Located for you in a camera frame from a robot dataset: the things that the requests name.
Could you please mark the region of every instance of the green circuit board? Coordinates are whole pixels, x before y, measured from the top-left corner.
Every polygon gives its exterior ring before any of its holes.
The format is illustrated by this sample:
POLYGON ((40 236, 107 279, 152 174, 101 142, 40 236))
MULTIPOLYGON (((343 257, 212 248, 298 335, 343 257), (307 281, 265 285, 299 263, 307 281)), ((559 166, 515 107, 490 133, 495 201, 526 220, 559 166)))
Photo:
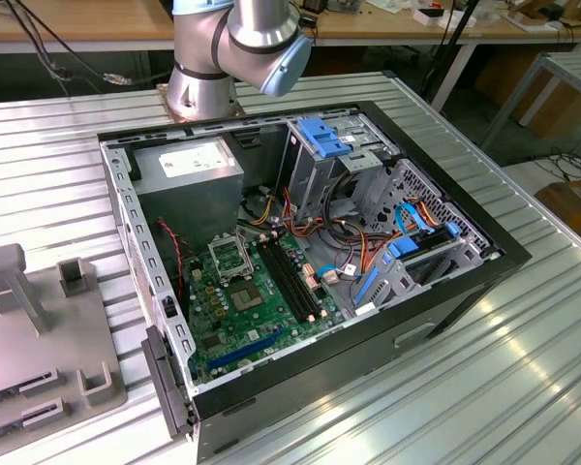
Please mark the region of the green circuit board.
MULTIPOLYGON (((285 235, 279 243, 306 289, 309 289, 301 269, 307 261, 294 237, 285 235)), ((256 243, 246 243, 245 246, 254 267, 254 276, 251 280, 239 280, 227 287, 220 285, 210 254, 201 254, 186 263, 185 272, 189 273, 191 288, 189 327, 197 345, 196 353, 190 358, 190 371, 192 376, 197 377, 194 379, 196 384, 211 381, 344 321, 331 296, 320 290, 317 291, 318 295, 311 294, 326 316, 319 316, 311 323, 300 324, 260 258, 256 243), (211 360, 263 341, 274 334, 275 342, 270 347, 217 369, 209 369, 207 363, 211 360)), ((227 268, 223 263, 220 266, 222 269, 227 268)))

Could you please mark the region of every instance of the workbench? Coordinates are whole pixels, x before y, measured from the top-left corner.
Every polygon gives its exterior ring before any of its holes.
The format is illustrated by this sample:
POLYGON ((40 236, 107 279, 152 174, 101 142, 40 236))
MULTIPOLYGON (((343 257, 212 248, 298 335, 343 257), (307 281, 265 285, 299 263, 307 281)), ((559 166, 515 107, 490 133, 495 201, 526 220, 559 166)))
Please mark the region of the workbench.
MULTIPOLYGON (((76 51, 168 50, 174 48, 173 26, 159 0, 25 0, 76 51)), ((8 10, 0 7, 0 53, 34 52, 8 10)), ((393 15, 364 2, 358 14, 325 11, 318 20, 317 47, 434 46, 443 37, 439 26, 426 27, 403 10, 393 15)), ((63 51, 42 31, 49 51, 63 51)), ((573 43, 581 51, 581 28, 562 33, 530 34, 504 18, 464 31, 462 45, 432 105, 442 109, 474 50, 480 45, 573 43)))
MULTIPOLYGON (((375 101, 533 258, 444 334, 214 462, 581 460, 581 240, 396 78, 312 77, 280 99, 244 85, 238 95, 248 113, 375 101)), ((192 445, 168 437, 140 348, 144 318, 95 137, 169 122, 156 91, 0 104, 0 244, 21 243, 28 270, 92 261, 129 394, 0 464, 190 463, 192 445)))

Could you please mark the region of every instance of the wooden desk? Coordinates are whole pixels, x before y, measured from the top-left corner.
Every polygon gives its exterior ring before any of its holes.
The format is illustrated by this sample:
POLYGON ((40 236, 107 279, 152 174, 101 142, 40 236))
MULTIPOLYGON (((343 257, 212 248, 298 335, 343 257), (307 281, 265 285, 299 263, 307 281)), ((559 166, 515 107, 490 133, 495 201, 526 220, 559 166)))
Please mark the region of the wooden desk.
MULTIPOLYGON (((62 39, 78 51, 173 49, 172 21, 159 0, 25 0, 25 4, 62 39)), ((5 7, 0 11, 7 13, 5 7)), ((324 12, 319 17, 318 47, 436 45, 443 36, 439 26, 426 27, 409 11, 393 15, 364 3, 356 15, 324 12)), ((47 34, 49 51, 62 51, 47 34)), ((505 19, 478 24, 461 37, 462 45, 432 105, 441 109, 465 69, 475 47, 486 44, 576 43, 581 51, 581 30, 574 39, 566 33, 529 34, 505 19)), ((18 24, 0 15, 0 53, 33 52, 18 24)))
MULTIPOLYGON (((440 26, 427 27, 412 18, 409 10, 393 15, 369 3, 364 3, 360 13, 324 12, 319 15, 320 46, 383 46, 408 44, 433 44, 440 41, 443 29, 440 26)), ((581 42, 581 30, 575 30, 575 42, 581 42)), ((555 32, 530 34, 506 19, 500 18, 491 24, 479 23, 468 28, 460 42, 479 41, 482 44, 497 43, 552 43, 571 37, 555 32)))
MULTIPOLYGON (((159 0, 24 0, 78 51, 172 49, 174 28, 159 0)), ((9 10, 0 5, 0 12, 9 10)), ((39 27, 50 51, 60 50, 39 27)), ((0 53, 32 52, 17 22, 0 15, 0 53)))

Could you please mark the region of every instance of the computer chassis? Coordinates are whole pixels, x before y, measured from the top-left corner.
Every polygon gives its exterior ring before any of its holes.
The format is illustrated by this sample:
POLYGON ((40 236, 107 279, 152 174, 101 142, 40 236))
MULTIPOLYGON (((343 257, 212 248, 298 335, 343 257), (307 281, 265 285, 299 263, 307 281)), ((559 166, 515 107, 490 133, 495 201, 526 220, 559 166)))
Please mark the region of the computer chassis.
POLYGON ((531 257, 372 102, 99 140, 144 354, 198 461, 442 333, 531 257), (238 213, 255 192, 259 225, 238 213))

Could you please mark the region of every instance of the ribbed metal surface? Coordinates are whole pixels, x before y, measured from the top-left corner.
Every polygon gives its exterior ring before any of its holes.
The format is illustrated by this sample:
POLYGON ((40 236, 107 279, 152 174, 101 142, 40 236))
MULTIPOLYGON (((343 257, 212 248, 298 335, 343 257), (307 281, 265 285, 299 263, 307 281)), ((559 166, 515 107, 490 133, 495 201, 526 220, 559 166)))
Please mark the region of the ribbed metal surface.
MULTIPOLYGON (((306 78, 249 112, 374 100, 534 258, 454 328, 211 463, 581 462, 581 243, 401 82, 306 78)), ((171 442, 139 342, 144 320, 110 216, 97 132, 167 123, 154 92, 0 105, 0 244, 29 269, 92 260, 129 390, 121 408, 0 463, 187 463, 171 442)))
POLYGON ((581 92, 581 53, 547 53, 541 64, 581 92))

